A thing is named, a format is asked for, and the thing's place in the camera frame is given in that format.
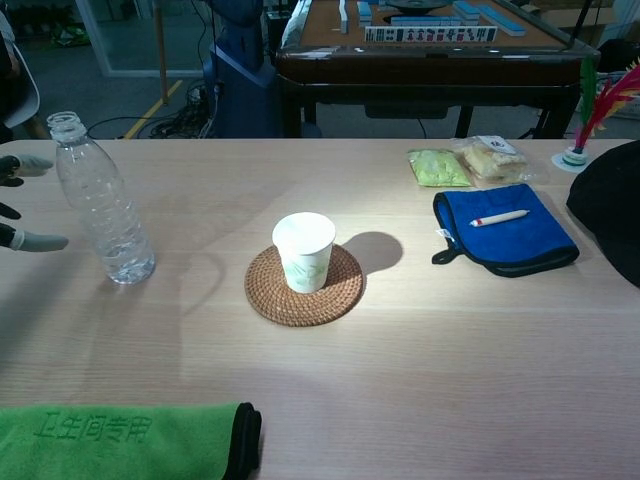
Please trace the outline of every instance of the paper cup with green pattern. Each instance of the paper cup with green pattern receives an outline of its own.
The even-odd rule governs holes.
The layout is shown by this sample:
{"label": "paper cup with green pattern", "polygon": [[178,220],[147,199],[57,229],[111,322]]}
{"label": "paper cup with green pattern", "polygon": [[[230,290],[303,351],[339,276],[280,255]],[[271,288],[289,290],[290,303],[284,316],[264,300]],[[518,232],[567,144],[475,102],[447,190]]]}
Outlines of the paper cup with green pattern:
{"label": "paper cup with green pattern", "polygon": [[298,293],[313,293],[327,281],[336,227],[319,213],[284,217],[273,229],[287,285]]}

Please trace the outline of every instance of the blue machine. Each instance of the blue machine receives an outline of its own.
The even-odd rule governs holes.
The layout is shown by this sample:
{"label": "blue machine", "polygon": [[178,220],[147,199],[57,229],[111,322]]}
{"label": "blue machine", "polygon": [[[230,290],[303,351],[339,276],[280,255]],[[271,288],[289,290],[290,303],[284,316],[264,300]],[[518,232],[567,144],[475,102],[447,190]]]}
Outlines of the blue machine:
{"label": "blue machine", "polygon": [[209,48],[204,81],[211,107],[207,137],[282,137],[275,68],[264,61],[262,0],[207,0],[223,22]]}

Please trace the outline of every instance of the black strap loop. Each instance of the black strap loop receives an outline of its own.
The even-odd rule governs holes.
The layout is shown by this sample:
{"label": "black strap loop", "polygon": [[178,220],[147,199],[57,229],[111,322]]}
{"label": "black strap loop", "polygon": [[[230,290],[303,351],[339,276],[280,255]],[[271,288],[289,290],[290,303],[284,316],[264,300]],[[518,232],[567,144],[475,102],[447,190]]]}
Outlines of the black strap loop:
{"label": "black strap loop", "polygon": [[431,263],[433,263],[434,265],[446,265],[447,263],[451,263],[453,259],[461,253],[461,250],[448,248],[447,250],[436,253],[433,257],[431,257]]}

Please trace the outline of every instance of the yellow floor line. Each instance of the yellow floor line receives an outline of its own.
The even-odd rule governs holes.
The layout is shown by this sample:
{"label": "yellow floor line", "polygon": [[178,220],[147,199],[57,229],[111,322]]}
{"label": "yellow floor line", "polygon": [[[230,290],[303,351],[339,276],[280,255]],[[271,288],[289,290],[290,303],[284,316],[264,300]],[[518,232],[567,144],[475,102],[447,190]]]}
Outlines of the yellow floor line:
{"label": "yellow floor line", "polygon": [[[171,88],[169,89],[169,91],[167,92],[168,96],[173,95],[173,92],[175,92],[178,88],[180,88],[180,85],[182,85],[182,80],[178,80],[176,83],[174,83]],[[143,115],[144,118],[141,118],[140,120],[138,120],[135,125],[133,127],[131,127],[131,130],[129,130],[124,138],[127,140],[131,140],[133,138],[133,136],[138,132],[138,130],[140,130],[142,128],[142,126],[147,123],[147,121],[153,117],[153,115],[158,111],[158,109],[162,106],[162,99],[158,100],[153,107],[151,107],[149,110],[147,110],[147,112]]]}

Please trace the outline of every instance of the green microfiber cloth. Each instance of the green microfiber cloth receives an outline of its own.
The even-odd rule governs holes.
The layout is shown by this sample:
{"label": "green microfiber cloth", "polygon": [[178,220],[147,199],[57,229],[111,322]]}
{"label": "green microfiber cloth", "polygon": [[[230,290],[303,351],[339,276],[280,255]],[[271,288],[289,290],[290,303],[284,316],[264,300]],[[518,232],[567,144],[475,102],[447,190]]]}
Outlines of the green microfiber cloth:
{"label": "green microfiber cloth", "polygon": [[0,477],[237,480],[258,467],[260,413],[199,407],[0,409]]}

